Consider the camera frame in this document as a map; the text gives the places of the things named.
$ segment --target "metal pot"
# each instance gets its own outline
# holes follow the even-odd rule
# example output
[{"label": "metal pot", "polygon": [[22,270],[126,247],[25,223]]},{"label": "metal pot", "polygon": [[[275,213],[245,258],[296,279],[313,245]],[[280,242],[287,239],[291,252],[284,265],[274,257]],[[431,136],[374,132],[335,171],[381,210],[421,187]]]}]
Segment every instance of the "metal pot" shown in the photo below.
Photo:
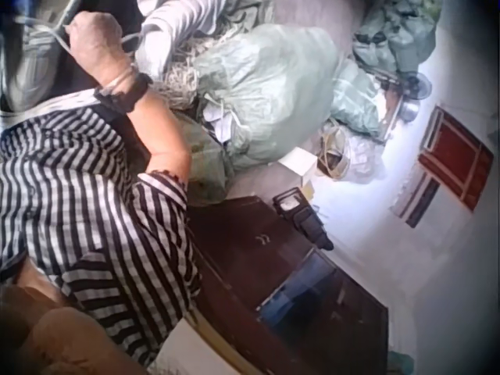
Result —
[{"label": "metal pot", "polygon": [[420,100],[411,99],[408,97],[403,98],[403,103],[399,109],[399,118],[405,123],[411,123],[419,114]]}]

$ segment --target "paper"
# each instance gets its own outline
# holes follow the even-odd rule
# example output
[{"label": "paper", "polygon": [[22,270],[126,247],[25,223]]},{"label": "paper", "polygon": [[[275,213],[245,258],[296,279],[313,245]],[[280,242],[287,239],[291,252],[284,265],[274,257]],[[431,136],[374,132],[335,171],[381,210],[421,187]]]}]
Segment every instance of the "paper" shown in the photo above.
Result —
[{"label": "paper", "polygon": [[224,143],[231,139],[233,115],[230,112],[224,112],[221,106],[209,102],[203,109],[203,118],[213,126],[217,141]]}]

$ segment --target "shirt sleeve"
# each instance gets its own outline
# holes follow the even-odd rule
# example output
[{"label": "shirt sleeve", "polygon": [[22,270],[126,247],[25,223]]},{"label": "shirt sleeve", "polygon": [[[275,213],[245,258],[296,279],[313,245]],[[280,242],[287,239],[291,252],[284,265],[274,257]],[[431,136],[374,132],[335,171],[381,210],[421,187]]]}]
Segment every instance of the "shirt sleeve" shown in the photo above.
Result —
[{"label": "shirt sleeve", "polygon": [[179,276],[188,294],[199,288],[193,244],[186,228],[186,186],[167,171],[141,173],[134,184],[137,219],[150,235],[168,249],[171,270]]}]

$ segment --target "white wall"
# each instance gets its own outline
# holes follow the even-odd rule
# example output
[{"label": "white wall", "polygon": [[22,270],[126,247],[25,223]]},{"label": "white wall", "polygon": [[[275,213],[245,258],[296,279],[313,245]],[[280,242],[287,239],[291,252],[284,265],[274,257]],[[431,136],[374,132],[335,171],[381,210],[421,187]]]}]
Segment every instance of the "white wall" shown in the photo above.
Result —
[{"label": "white wall", "polygon": [[389,207],[436,105],[498,154],[488,138],[498,110],[498,35],[473,1],[445,1],[436,50],[420,72],[433,94],[388,142],[384,178],[358,185],[317,177],[312,203],[337,246],[330,257],[389,307],[391,344],[416,359],[418,373],[468,375],[498,323],[498,157],[473,216],[439,189],[426,216],[461,219],[443,241],[433,225],[412,230]]}]

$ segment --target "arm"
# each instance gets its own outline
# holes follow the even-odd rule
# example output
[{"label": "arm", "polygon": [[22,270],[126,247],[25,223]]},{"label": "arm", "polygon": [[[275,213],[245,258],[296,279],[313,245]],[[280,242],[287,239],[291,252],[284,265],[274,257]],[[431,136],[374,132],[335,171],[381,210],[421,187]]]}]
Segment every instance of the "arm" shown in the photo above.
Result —
[{"label": "arm", "polygon": [[[121,47],[121,29],[109,14],[81,12],[66,28],[75,60],[102,86],[130,67],[131,60]],[[133,78],[117,91],[126,92]],[[191,153],[177,119],[165,102],[151,89],[128,114],[137,135],[151,153],[146,172],[168,170],[188,182]]]}]

